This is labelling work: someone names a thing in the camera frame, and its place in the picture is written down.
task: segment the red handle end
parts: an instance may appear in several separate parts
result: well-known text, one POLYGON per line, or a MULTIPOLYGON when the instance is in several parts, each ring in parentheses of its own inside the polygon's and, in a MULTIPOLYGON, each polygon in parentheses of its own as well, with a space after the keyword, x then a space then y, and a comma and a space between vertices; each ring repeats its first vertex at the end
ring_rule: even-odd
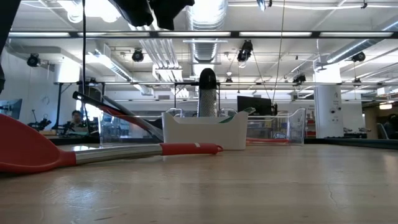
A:
POLYGON ((217 154, 223 151, 221 146, 209 143, 160 143, 163 156, 184 154, 217 154))

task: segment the chair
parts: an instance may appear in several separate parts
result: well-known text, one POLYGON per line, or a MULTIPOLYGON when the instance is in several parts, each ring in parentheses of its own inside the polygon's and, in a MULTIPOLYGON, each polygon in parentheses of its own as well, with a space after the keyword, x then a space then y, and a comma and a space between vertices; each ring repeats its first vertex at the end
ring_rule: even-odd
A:
POLYGON ((384 126, 381 123, 377 124, 377 136, 379 139, 389 139, 384 126))

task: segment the stainless steel handle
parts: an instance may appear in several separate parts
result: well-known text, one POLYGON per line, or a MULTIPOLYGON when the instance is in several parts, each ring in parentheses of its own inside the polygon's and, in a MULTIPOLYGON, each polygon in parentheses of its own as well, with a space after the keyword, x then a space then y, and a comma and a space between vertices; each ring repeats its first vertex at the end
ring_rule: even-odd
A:
POLYGON ((91 162, 103 162, 114 159, 140 158, 147 156, 162 155, 162 146, 159 144, 146 144, 135 146, 107 147, 102 149, 91 149, 77 151, 76 163, 86 164, 91 162))

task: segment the red spatula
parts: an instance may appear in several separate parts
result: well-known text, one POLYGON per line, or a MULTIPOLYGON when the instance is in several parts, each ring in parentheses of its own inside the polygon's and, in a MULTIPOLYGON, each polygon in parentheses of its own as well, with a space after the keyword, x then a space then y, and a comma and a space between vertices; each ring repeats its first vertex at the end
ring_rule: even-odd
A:
POLYGON ((65 152, 36 130, 0 114, 0 172, 44 172, 60 166, 142 156, 216 154, 215 144, 149 144, 65 152))

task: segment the spatula handle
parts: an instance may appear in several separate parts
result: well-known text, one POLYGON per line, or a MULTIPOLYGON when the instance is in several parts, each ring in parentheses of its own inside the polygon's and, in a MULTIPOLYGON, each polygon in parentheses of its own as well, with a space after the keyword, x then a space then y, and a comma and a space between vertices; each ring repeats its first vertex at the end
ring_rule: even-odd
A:
POLYGON ((140 158, 147 156, 171 156, 183 154, 217 154, 223 150, 216 144, 205 143, 161 143, 135 146, 107 147, 77 151, 76 164, 109 161, 114 159, 140 158))

